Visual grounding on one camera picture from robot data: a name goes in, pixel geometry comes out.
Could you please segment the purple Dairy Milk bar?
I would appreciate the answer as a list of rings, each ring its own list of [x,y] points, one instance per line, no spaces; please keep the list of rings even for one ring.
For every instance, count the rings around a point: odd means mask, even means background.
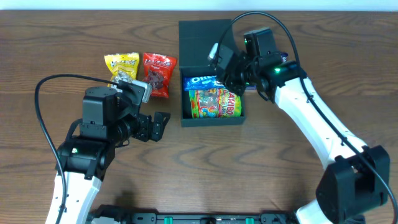
[[[280,56],[281,56],[282,61],[283,61],[283,62],[286,62],[289,55],[288,55],[287,52],[282,52],[282,53],[280,54]]]

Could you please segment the yellow candy bag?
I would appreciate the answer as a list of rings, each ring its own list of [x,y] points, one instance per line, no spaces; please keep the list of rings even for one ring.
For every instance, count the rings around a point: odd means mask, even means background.
[[[137,52],[105,55],[104,61],[107,68],[112,73],[112,82],[119,83],[121,80],[132,83],[132,81],[137,78],[137,70],[140,61]]]

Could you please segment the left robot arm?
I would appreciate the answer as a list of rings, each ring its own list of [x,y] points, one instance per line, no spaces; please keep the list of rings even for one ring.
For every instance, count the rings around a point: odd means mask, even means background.
[[[131,138],[161,140],[170,114],[139,112],[151,91],[150,84],[137,80],[85,91],[83,117],[71,124],[57,150],[60,167],[47,223],[85,223],[116,148],[127,146]]]

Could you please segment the red candy bag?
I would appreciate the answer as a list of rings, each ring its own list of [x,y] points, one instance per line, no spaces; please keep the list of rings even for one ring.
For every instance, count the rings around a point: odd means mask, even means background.
[[[143,82],[152,87],[151,96],[169,98],[169,84],[176,64],[175,57],[144,53]]]

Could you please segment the Haribo gummy worms bag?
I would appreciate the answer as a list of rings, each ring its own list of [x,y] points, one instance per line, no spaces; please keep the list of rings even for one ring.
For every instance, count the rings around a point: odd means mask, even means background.
[[[190,90],[193,118],[234,118],[241,116],[241,98],[225,88]]]

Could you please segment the blue Oreo cookie pack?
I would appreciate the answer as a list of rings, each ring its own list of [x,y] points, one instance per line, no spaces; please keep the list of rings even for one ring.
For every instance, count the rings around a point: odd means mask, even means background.
[[[212,88],[224,88],[224,85],[217,81],[216,76],[184,77],[183,89],[189,90],[208,90]]]

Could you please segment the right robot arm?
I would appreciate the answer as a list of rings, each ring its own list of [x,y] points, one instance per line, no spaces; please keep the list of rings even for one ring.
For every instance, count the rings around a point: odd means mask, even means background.
[[[242,95],[254,85],[260,95],[285,111],[303,132],[323,166],[315,199],[295,212],[299,223],[356,223],[392,200],[390,158],[369,147],[334,115],[297,60],[283,61],[270,29],[245,33],[246,50],[215,43],[209,61],[229,91]]]

